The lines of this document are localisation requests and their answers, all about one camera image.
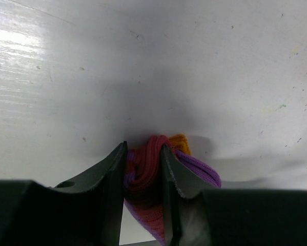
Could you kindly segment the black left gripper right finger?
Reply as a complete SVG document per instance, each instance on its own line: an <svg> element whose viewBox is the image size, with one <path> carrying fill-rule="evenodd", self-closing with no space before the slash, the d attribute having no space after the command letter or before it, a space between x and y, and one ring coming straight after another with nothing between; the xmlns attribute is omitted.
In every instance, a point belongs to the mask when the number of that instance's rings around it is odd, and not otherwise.
<svg viewBox="0 0 307 246"><path fill-rule="evenodd" d="M307 245L307 191L218 189L160 151L166 245Z"/></svg>

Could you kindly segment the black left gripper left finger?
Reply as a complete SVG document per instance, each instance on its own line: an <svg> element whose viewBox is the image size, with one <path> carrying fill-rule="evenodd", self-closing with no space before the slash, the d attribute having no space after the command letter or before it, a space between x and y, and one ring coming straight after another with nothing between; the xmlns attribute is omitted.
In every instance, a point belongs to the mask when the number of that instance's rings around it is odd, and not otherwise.
<svg viewBox="0 0 307 246"><path fill-rule="evenodd" d="M127 150L55 187L0 180L0 245L118 245Z"/></svg>

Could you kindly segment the maroon purple orange sock pair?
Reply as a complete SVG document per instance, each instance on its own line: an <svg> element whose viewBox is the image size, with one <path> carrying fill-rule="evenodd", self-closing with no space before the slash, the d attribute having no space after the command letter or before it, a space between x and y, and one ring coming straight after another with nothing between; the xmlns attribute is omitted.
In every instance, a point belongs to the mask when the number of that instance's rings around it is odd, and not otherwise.
<svg viewBox="0 0 307 246"><path fill-rule="evenodd" d="M174 156L204 182L221 188L217 172L192 157L185 135L153 135L139 149L128 151L124 175L125 205L132 216L159 242L165 245L162 210L160 151L168 146Z"/></svg>

